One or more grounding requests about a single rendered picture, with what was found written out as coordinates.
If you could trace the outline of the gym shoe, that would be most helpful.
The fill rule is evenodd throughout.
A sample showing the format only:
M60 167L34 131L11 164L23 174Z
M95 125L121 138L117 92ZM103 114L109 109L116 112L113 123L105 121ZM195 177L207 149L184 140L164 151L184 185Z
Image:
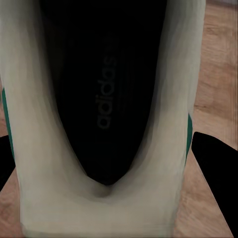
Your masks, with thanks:
M206 0L0 0L2 103L27 238L172 238Z

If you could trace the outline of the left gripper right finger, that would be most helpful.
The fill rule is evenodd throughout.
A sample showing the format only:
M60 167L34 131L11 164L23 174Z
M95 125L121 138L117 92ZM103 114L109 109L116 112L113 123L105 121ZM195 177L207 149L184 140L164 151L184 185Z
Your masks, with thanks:
M191 149L234 238L238 238L238 151L200 132L194 133Z

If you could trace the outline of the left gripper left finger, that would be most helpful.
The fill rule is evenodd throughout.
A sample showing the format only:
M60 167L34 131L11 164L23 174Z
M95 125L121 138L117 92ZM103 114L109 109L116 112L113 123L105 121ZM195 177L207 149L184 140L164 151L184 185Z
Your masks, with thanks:
M0 137L0 191L3 189L15 167L9 136Z

